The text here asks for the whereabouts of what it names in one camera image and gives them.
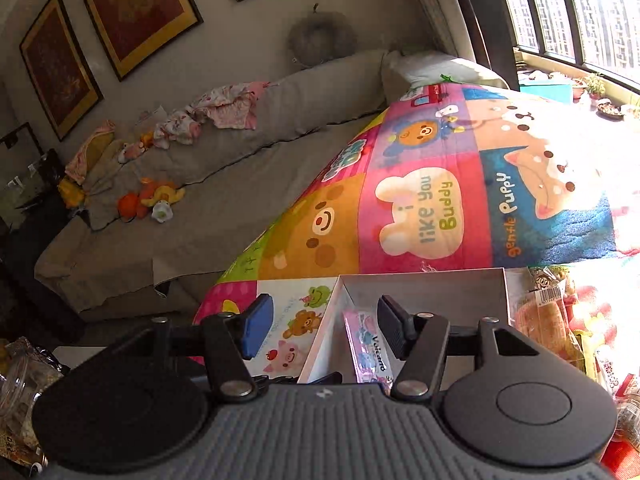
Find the pink candy pack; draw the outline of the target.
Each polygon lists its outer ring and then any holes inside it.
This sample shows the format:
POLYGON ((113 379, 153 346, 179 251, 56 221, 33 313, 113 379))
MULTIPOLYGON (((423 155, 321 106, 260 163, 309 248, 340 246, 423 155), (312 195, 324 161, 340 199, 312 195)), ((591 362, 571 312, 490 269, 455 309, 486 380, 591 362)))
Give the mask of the pink candy pack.
POLYGON ((357 382, 379 384, 386 393, 394 374, 376 317, 368 311, 345 310, 343 320, 357 382))

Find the pink cardboard box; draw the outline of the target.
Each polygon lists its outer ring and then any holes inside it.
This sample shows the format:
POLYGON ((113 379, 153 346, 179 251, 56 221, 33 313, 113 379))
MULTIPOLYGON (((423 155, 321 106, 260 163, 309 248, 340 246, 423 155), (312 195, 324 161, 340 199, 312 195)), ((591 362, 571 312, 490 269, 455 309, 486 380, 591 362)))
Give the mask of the pink cardboard box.
POLYGON ((509 321, 508 290, 502 269, 341 275, 299 375, 301 384, 310 384, 333 372, 341 373, 345 382, 356 380, 343 311, 375 314, 378 298, 383 295, 391 296, 412 314, 433 312, 457 326, 475 326, 486 316, 503 323, 509 321))

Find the clear wrapped bread snack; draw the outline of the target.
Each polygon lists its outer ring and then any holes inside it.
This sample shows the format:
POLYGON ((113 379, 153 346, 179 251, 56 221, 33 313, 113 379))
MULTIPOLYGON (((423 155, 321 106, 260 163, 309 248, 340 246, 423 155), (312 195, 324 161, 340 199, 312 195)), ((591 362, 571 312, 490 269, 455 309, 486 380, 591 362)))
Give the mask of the clear wrapped bread snack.
POLYGON ((570 329, 570 312, 577 296, 568 266, 529 266, 527 271, 532 287, 515 305, 513 326, 584 372, 582 347, 570 329))

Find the colourful cartoon play mat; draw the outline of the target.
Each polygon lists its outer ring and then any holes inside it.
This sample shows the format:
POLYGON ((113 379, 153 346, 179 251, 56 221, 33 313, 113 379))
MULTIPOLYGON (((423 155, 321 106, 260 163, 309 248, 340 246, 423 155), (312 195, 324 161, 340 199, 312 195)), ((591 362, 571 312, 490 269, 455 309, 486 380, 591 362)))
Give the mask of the colourful cartoon play mat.
POLYGON ((555 266, 639 251, 639 129, 441 82, 358 133, 236 258, 199 316, 274 301, 255 370, 302 368, 336 279, 555 266))

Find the orange plush toy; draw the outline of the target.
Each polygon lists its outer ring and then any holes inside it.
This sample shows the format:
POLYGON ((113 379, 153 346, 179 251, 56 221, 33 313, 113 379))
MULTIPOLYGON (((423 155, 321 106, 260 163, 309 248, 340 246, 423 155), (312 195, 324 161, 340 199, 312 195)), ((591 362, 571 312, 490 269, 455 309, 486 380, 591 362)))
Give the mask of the orange plush toy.
POLYGON ((151 216, 158 223, 174 218, 172 205, 186 196, 184 188, 174 182, 144 178, 139 192, 129 192, 117 201, 119 219, 130 222, 151 216))

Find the pink floral baby clothes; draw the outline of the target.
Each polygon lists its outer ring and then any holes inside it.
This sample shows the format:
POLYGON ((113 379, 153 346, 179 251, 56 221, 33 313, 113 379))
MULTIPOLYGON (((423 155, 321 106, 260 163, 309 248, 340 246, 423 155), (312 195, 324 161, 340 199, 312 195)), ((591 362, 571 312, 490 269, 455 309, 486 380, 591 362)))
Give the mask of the pink floral baby clothes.
POLYGON ((218 129, 255 130, 257 103, 268 87, 268 82, 253 81, 205 92, 155 126, 153 145, 162 150, 168 150, 172 142, 192 145, 206 122, 218 129))

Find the white pillow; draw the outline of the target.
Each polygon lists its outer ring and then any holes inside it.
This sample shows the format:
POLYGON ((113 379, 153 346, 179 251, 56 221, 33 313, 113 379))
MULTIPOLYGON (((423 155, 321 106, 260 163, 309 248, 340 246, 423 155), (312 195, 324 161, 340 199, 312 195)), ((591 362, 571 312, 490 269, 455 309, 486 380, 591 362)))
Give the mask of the white pillow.
POLYGON ((388 104, 400 100, 410 90, 445 80, 509 89, 506 81, 493 70, 466 58, 437 51, 410 55, 390 51, 383 58, 381 77, 388 104))

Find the grey neck pillow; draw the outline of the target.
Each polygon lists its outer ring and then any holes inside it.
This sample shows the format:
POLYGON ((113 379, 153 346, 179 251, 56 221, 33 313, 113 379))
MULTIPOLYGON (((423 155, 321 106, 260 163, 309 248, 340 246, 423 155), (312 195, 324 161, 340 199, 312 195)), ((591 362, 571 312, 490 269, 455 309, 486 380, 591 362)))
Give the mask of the grey neck pillow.
POLYGON ((293 62, 311 68, 353 55, 358 48, 356 32, 343 13, 312 11, 288 32, 288 50, 293 62))

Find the pink flowers in pot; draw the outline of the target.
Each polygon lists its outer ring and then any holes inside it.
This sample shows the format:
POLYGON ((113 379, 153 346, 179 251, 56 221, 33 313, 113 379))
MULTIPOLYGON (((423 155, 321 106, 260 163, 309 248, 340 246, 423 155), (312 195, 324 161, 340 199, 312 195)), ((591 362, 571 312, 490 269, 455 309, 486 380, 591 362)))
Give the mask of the pink flowers in pot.
POLYGON ((604 98, 606 92, 605 81, 600 74, 590 73, 582 80, 585 83, 590 99, 597 101, 604 98))

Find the left gold framed picture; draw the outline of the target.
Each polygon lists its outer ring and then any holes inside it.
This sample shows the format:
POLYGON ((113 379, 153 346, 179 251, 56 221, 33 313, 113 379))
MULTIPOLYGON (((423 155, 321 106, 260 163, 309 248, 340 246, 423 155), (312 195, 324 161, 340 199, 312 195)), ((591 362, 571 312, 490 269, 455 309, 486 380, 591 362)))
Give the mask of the left gold framed picture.
POLYGON ((29 80, 59 141, 103 94, 81 50, 63 0, 48 0, 20 43, 29 80))

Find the middle gold framed picture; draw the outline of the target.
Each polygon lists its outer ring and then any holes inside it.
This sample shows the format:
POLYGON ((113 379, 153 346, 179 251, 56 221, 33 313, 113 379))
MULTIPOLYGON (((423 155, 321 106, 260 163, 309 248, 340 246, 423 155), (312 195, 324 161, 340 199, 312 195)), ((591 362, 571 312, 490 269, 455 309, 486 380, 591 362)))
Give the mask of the middle gold framed picture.
POLYGON ((84 0, 118 80, 203 19, 194 0, 84 0))

